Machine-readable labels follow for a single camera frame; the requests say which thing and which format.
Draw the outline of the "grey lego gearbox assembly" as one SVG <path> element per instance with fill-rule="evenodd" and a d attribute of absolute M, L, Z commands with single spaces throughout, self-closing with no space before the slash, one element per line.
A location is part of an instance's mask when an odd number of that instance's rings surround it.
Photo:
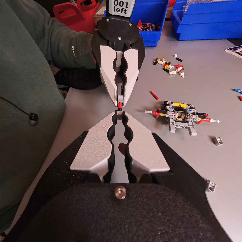
<path fill-rule="evenodd" d="M 156 111 L 145 110 L 148 113 L 159 118 L 160 116 L 168 118 L 169 131 L 175 133 L 176 129 L 186 129 L 190 136 L 197 136 L 195 124 L 203 122 L 219 123 L 220 120 L 211 119 L 207 113 L 199 113 L 195 107 L 188 103 L 174 103 L 172 101 L 164 101 L 163 107 L 157 108 Z"/>

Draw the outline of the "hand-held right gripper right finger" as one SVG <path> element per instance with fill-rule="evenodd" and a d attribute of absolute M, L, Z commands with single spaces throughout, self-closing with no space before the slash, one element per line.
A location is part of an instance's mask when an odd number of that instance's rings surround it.
<path fill-rule="evenodd" d="M 145 174 L 170 170 L 152 132 L 123 112 L 124 136 L 127 139 L 125 167 L 129 183 L 135 183 Z"/>

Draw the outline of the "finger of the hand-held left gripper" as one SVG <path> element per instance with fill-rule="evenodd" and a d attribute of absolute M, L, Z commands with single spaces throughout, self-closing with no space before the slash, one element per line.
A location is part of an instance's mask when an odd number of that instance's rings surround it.
<path fill-rule="evenodd" d="M 117 85 L 115 83 L 116 72 L 113 68 L 113 62 L 116 59 L 116 51 L 109 46 L 101 45 L 100 54 L 100 74 L 113 104 L 117 107 Z"/>
<path fill-rule="evenodd" d="M 138 69 L 138 50 L 129 49 L 123 54 L 124 63 L 126 64 L 126 70 L 123 71 L 123 106 L 125 106 L 130 98 L 133 91 L 135 82 L 137 80 L 139 69 Z"/>

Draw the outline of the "lego instruction booklet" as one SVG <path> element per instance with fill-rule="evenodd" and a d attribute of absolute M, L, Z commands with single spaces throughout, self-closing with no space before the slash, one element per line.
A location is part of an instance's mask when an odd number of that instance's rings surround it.
<path fill-rule="evenodd" d="M 230 47 L 230 48 L 226 49 L 225 52 L 242 59 L 242 45 Z"/>

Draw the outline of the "red plastic basket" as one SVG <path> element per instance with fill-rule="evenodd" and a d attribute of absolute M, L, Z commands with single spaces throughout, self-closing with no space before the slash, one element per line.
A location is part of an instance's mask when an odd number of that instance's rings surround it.
<path fill-rule="evenodd" d="M 53 8 L 55 18 L 77 32 L 93 33 L 96 29 L 93 10 L 83 10 L 72 3 L 55 5 Z"/>
<path fill-rule="evenodd" d="M 83 5 L 84 2 L 85 0 L 77 1 L 77 7 L 80 9 L 81 12 L 93 11 L 94 13 L 96 13 L 98 8 L 100 7 L 100 3 L 96 2 L 95 0 L 88 1 L 88 3 L 90 2 L 89 5 Z"/>

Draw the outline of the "person's green hoodie torso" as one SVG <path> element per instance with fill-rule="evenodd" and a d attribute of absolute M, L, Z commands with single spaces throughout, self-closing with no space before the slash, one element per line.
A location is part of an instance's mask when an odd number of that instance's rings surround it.
<path fill-rule="evenodd" d="M 61 24 L 35 1 L 1 1 L 1 233 L 43 165 L 65 111 L 49 63 Z"/>

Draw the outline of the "stacked blue storage bins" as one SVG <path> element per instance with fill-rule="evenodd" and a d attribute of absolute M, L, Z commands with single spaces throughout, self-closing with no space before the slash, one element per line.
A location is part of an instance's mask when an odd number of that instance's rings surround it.
<path fill-rule="evenodd" d="M 176 1 L 171 22 L 178 40 L 242 38 L 242 1 L 192 3 Z"/>

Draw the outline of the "heap of mixed lego parts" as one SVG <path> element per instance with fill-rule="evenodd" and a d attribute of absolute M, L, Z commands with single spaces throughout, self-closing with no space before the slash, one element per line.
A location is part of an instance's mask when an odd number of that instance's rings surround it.
<path fill-rule="evenodd" d="M 139 31 L 160 31 L 161 26 L 157 25 L 156 23 L 144 23 L 141 20 L 139 20 L 137 27 Z"/>

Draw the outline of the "person's left forearm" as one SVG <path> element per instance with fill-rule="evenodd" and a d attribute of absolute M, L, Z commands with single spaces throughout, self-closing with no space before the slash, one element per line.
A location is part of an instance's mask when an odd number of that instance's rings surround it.
<path fill-rule="evenodd" d="M 91 40 L 92 34 L 76 32 L 58 20 L 46 17 L 40 49 L 46 60 L 59 69 L 95 69 Z"/>

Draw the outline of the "pile of small lego pieces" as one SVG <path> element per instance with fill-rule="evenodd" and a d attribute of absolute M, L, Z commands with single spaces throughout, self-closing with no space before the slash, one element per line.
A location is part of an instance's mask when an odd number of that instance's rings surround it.
<path fill-rule="evenodd" d="M 180 77 L 184 78 L 184 66 L 180 63 L 172 65 L 172 63 L 166 60 L 164 57 L 156 58 L 153 60 L 153 65 L 161 65 L 162 69 L 169 75 L 176 75 L 178 74 Z"/>

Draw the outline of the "blue parts bin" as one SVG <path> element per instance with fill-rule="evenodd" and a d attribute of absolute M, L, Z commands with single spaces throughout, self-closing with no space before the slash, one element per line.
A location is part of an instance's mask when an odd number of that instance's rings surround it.
<path fill-rule="evenodd" d="M 98 34 L 104 44 L 115 51 L 144 50 L 156 47 L 160 40 L 169 1 L 106 1 L 105 18 L 98 23 Z M 160 31 L 139 31 L 137 24 L 156 23 Z"/>

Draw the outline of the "black hoodie drawstring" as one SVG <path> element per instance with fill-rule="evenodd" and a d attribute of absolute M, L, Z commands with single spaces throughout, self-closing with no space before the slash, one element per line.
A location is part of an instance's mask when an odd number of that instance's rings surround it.
<path fill-rule="evenodd" d="M 15 105 L 14 103 L 10 102 L 9 100 L 7 100 L 3 97 L 0 97 L 0 99 L 2 99 L 3 101 L 6 101 L 7 103 L 9 103 L 12 106 L 14 106 L 15 108 L 17 108 L 22 113 L 26 114 L 29 117 L 29 124 L 31 126 L 36 126 L 38 124 L 38 115 L 36 113 L 27 113 L 24 110 L 22 110 L 21 108 L 19 108 L 17 105 Z"/>

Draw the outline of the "black mesh chair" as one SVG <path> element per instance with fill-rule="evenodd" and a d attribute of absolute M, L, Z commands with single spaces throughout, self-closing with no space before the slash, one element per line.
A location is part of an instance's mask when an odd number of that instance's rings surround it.
<path fill-rule="evenodd" d="M 102 84 L 100 74 L 96 69 L 62 68 L 54 75 L 54 78 L 58 85 L 79 90 L 92 90 Z"/>

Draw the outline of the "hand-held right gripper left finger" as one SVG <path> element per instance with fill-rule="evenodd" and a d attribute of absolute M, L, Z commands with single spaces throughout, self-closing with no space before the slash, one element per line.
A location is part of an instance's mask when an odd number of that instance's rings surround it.
<path fill-rule="evenodd" d="M 97 174 L 102 182 L 110 182 L 115 166 L 115 125 L 116 111 L 89 129 L 70 169 Z"/>

